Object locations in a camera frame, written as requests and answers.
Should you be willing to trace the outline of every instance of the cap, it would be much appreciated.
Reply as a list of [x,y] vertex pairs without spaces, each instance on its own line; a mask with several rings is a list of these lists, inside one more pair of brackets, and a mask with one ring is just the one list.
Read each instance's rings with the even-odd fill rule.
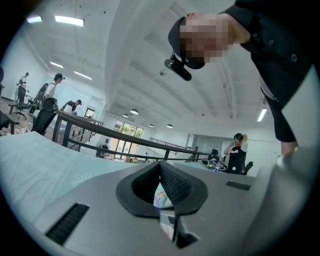
[[200,63],[192,60],[191,58],[187,58],[184,56],[182,52],[180,52],[180,25],[182,21],[184,21],[186,17],[181,17],[178,19],[173,27],[171,28],[169,35],[168,35],[168,41],[174,51],[174,53],[179,56],[182,60],[182,62],[189,68],[198,70],[204,67],[205,63]]

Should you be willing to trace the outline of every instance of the wall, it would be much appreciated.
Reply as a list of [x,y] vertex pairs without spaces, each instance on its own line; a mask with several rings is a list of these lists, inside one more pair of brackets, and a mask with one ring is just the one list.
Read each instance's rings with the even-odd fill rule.
[[210,153],[212,149],[217,149],[219,155],[222,151],[223,140],[207,136],[194,136],[192,148],[198,147],[199,152]]
[[6,50],[1,66],[4,71],[1,96],[13,100],[17,90],[16,84],[20,78],[29,73],[26,79],[26,90],[35,97],[46,75],[45,68],[32,54],[22,32],[18,32]]

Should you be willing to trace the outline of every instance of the white sheet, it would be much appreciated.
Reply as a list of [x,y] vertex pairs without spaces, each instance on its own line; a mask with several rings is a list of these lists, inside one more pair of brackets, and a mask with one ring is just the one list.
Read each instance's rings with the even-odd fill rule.
[[11,208],[31,223],[83,181],[132,165],[70,150],[36,132],[0,137],[1,189]]

